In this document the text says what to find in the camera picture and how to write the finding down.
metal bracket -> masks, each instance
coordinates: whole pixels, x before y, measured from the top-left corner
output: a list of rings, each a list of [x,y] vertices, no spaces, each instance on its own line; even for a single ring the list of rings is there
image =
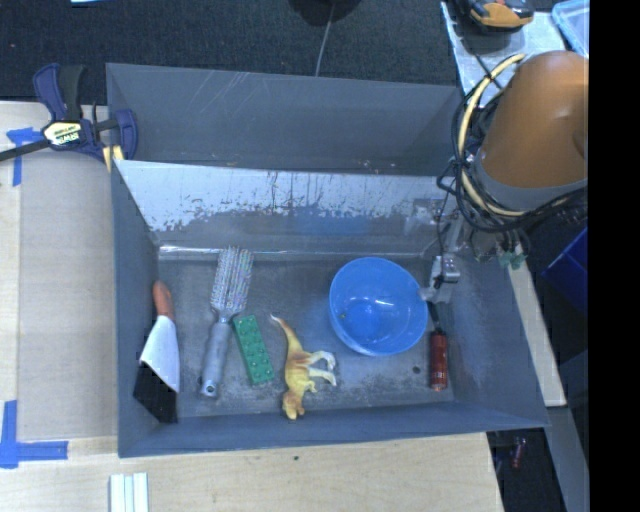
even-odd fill
[[[432,302],[449,302],[453,293],[455,284],[460,279],[460,271],[455,264],[455,256],[451,253],[438,255],[433,259],[431,267],[431,275],[429,276],[429,285],[426,288],[420,288],[418,293],[424,301]]]

brush handle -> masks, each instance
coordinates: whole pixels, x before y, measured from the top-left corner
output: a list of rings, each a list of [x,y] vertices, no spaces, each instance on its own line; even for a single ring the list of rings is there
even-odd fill
[[[232,332],[231,325],[225,322],[216,322],[211,326],[202,364],[200,388],[200,393],[210,398],[218,398],[220,394],[219,388]]]

toy dinosaur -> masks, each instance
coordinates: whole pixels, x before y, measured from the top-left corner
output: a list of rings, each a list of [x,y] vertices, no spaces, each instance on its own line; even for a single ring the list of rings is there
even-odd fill
[[[290,420],[295,420],[298,416],[304,414],[302,397],[305,391],[317,392],[315,382],[311,380],[311,377],[322,377],[329,381],[331,385],[336,385],[336,377],[331,372],[336,365],[336,359],[333,354],[324,350],[313,353],[305,351],[287,322],[274,315],[271,315],[271,318],[280,324],[287,336],[287,362],[284,366],[284,380],[289,389],[282,397],[282,409]],[[311,367],[313,363],[320,359],[324,359],[327,362],[328,370],[319,370]]]

wire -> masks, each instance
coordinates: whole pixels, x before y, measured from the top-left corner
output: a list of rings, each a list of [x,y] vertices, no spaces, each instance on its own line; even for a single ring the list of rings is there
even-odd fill
[[[333,11],[336,8],[335,2],[331,2],[331,11],[329,12],[329,20],[327,21],[327,28],[324,30],[324,37],[322,38],[322,45],[320,46],[320,54],[318,55],[318,61],[316,62],[316,72],[314,76],[320,75],[320,63],[322,62],[322,56],[324,55],[324,47],[327,44],[329,38],[329,29],[331,28],[331,21],[333,20]]]

wooden table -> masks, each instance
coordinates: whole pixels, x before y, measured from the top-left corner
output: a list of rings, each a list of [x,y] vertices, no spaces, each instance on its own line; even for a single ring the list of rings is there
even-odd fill
[[[105,109],[99,112],[103,118]],[[0,150],[12,147],[5,137],[7,130],[39,129],[48,119],[38,103],[0,102]],[[86,156],[54,154],[48,149],[25,157],[23,163],[24,180],[18,187],[11,184],[13,161],[0,164],[0,400],[18,400],[18,440],[67,439],[69,445],[67,460],[21,462],[16,469],[0,469],[0,510],[107,510],[110,475],[139,472],[148,475],[152,511],[504,510],[483,433],[120,460],[115,435],[115,343],[105,348],[103,339],[85,332],[91,325],[73,320],[74,311],[89,307],[86,294],[80,292],[95,285],[82,276],[92,271],[102,272],[102,279],[112,275],[110,256],[91,257],[91,251],[102,254],[112,244],[110,218],[97,227],[94,222],[93,228],[103,232],[95,238],[92,229],[87,235],[94,237],[92,243],[74,242],[78,250],[88,251],[77,259],[65,261],[55,248],[45,247],[34,261],[29,244],[35,242],[25,238],[24,232],[21,239],[21,197],[37,172],[65,169],[59,172],[86,177],[86,187],[104,187],[106,168]],[[107,208],[108,203],[108,194],[100,193],[91,207]],[[69,212],[74,206],[68,206],[60,219],[73,215]],[[87,216],[81,209],[75,211]],[[41,212],[43,218],[51,214]],[[29,232],[37,233],[33,227],[28,226]],[[545,403],[564,405],[529,272],[523,267],[511,277]],[[39,336],[29,311],[33,304],[21,302],[34,283],[49,289],[43,292],[49,302],[57,298],[52,309],[56,314],[50,315],[55,318],[42,319],[49,322],[49,329],[59,329],[57,337]],[[100,293],[109,298],[112,288],[103,288]],[[107,307],[108,319],[112,313]],[[111,324],[100,328],[111,334]],[[86,371],[87,358],[95,350],[101,351],[103,371],[98,375]],[[43,375],[45,385],[40,382]]]

